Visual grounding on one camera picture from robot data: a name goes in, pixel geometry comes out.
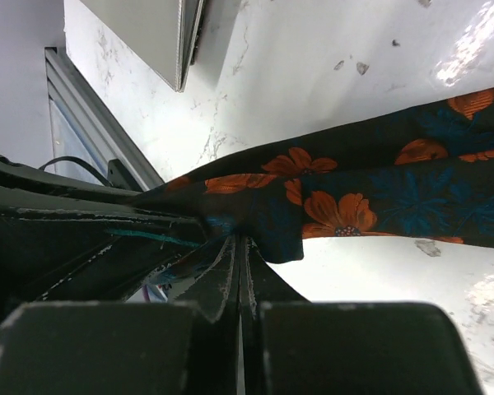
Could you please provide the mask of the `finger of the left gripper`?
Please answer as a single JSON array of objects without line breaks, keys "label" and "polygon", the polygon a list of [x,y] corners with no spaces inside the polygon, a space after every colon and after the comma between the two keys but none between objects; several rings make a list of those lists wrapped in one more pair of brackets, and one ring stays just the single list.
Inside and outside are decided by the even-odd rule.
[{"label": "finger of the left gripper", "polygon": [[0,323],[18,305],[126,300],[203,245],[193,217],[0,155]]}]

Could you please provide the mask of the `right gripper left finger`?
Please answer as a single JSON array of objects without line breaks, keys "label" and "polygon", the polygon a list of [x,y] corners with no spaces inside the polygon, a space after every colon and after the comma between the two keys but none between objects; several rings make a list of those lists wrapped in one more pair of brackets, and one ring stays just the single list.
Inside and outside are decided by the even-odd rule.
[{"label": "right gripper left finger", "polygon": [[0,328],[0,394],[236,393],[237,246],[171,303],[20,306]]}]

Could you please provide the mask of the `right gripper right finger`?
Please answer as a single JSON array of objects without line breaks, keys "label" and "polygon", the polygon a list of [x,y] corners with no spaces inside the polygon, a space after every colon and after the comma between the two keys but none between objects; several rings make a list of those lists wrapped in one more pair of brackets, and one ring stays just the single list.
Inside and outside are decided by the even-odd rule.
[{"label": "right gripper right finger", "polygon": [[245,239],[238,253],[248,394],[479,394],[459,332],[414,302],[312,303]]}]

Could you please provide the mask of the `black orange floral tie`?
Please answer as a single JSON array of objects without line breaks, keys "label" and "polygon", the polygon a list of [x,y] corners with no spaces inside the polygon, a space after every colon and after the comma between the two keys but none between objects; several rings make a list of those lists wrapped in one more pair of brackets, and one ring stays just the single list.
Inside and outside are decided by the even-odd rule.
[{"label": "black orange floral tie", "polygon": [[404,236],[494,248],[494,87],[257,146],[132,205],[238,231],[269,263],[304,239]]}]

